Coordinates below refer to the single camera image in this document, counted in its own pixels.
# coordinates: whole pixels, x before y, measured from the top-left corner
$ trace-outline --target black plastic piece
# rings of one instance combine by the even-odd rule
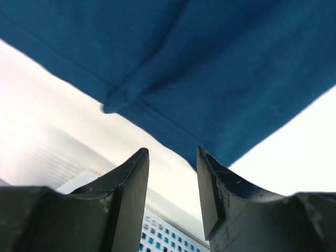
[[[0,187],[0,251],[139,251],[148,173],[148,150],[140,149],[69,195]]]
[[[198,148],[204,233],[211,252],[336,251],[336,194],[264,190]]]

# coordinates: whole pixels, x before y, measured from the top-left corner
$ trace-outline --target teal fabric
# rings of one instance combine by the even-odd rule
[[[229,166],[336,83],[335,25],[332,0],[0,2],[1,39],[194,168],[198,145]]]

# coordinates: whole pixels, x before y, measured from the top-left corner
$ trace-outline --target overexposed background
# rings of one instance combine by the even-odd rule
[[[230,169],[283,195],[336,191],[335,108],[333,88]],[[183,158],[0,40],[0,179],[56,189],[141,147],[150,150],[147,206],[204,241],[196,173]]]

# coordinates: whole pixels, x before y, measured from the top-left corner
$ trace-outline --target blue cloth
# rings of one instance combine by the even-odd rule
[[[229,166],[332,87],[335,27],[334,0],[0,1],[0,38],[194,168],[198,145]]]

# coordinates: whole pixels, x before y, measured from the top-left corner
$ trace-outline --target scratch mark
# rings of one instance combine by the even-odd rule
[[[223,252],[225,252],[228,248],[230,249],[230,246],[240,237],[240,235],[237,235],[235,238],[230,240],[226,246],[223,248]]]

